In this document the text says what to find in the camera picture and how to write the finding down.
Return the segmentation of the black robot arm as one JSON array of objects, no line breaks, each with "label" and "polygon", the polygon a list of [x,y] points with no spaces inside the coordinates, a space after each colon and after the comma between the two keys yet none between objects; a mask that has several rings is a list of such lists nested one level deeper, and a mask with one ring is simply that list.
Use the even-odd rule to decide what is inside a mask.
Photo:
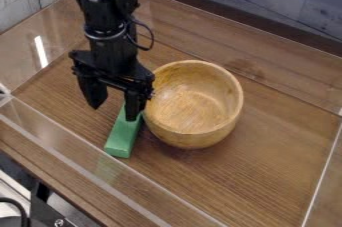
[{"label": "black robot arm", "polygon": [[140,64],[138,53],[152,49],[138,42],[142,22],[134,12],[139,0],[76,0],[84,16],[88,50],[74,50],[72,72],[92,108],[108,97],[110,87],[124,93],[126,119],[134,121],[152,97],[154,73]]}]

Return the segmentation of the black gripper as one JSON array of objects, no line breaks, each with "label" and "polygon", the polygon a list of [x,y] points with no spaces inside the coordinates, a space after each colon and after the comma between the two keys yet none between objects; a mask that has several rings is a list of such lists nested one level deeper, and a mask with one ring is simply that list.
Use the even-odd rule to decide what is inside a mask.
[{"label": "black gripper", "polygon": [[124,92],[126,120],[132,122],[152,96],[154,74],[138,59],[138,50],[148,51],[138,44],[135,27],[122,27],[116,32],[84,29],[88,50],[74,50],[70,58],[72,72],[88,105],[98,109],[112,87]]}]

